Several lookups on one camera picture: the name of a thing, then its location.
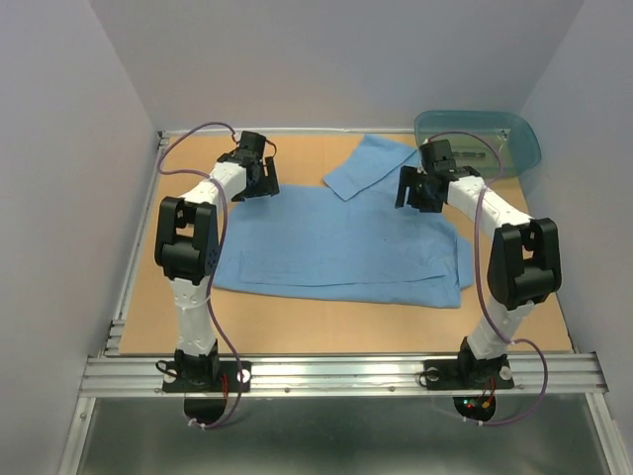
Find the light blue shirt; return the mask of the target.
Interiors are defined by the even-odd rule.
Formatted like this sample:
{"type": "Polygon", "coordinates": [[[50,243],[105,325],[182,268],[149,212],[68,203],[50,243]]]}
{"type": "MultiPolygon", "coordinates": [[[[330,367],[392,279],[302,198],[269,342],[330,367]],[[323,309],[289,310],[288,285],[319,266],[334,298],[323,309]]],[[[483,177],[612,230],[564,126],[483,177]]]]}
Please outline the light blue shirt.
{"type": "Polygon", "coordinates": [[[321,187],[283,185],[228,215],[216,287],[288,298],[457,308],[470,244],[442,215],[395,205],[410,146],[365,136],[321,187]]]}

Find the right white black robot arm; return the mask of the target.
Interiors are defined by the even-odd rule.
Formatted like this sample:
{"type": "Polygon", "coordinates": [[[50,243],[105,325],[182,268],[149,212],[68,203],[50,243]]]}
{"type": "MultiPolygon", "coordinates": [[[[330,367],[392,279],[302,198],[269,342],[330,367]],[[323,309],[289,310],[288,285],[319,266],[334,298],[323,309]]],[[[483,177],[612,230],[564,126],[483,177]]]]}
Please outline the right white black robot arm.
{"type": "Polygon", "coordinates": [[[404,166],[397,207],[439,213],[449,205],[474,224],[474,237],[492,244],[488,268],[475,270],[483,316],[464,338],[455,359],[425,369],[435,390],[476,389],[490,381],[511,384],[507,349],[534,307],[562,284],[557,225],[535,219],[506,202],[475,168],[456,162],[451,143],[438,134],[418,147],[419,167],[404,166]]]}

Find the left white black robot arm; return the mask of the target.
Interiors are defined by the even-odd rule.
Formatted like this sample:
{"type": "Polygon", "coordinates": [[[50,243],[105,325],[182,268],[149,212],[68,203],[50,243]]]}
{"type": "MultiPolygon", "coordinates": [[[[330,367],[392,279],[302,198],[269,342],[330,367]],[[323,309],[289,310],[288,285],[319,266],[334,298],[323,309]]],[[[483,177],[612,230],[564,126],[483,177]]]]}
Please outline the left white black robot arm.
{"type": "Polygon", "coordinates": [[[210,285],[218,267],[230,201],[274,196],[279,193],[274,157],[265,154],[273,143],[256,132],[243,132],[233,139],[233,150],[222,154],[212,170],[180,168],[167,170],[164,161],[179,138],[159,158],[163,176],[187,174],[201,180],[178,196],[166,196],[159,204],[154,260],[167,278],[178,317],[178,342],[171,361],[157,368],[169,386],[182,384],[189,391],[208,390],[220,383],[221,368],[212,317],[210,285]]]}

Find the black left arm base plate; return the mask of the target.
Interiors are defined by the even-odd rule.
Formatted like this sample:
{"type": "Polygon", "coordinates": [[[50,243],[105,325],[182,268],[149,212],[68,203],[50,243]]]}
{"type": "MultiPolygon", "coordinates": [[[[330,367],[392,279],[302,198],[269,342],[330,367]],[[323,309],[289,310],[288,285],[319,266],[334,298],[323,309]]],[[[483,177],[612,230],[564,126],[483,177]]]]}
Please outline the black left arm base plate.
{"type": "Polygon", "coordinates": [[[234,360],[221,360],[214,370],[211,367],[160,359],[155,363],[155,368],[162,375],[161,390],[167,394],[250,391],[249,361],[243,361],[241,370],[238,370],[234,360]]]}

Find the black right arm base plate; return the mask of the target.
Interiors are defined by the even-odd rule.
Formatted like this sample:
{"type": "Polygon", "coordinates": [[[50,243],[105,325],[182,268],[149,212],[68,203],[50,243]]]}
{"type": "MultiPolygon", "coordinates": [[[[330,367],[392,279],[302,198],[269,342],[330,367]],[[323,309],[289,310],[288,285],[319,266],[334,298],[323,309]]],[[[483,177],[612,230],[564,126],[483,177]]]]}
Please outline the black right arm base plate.
{"type": "Polygon", "coordinates": [[[422,384],[430,391],[475,391],[485,386],[490,388],[492,382],[496,389],[513,389],[512,376],[501,376],[504,368],[509,368],[506,356],[472,361],[441,358],[424,361],[419,376],[422,384]]]}

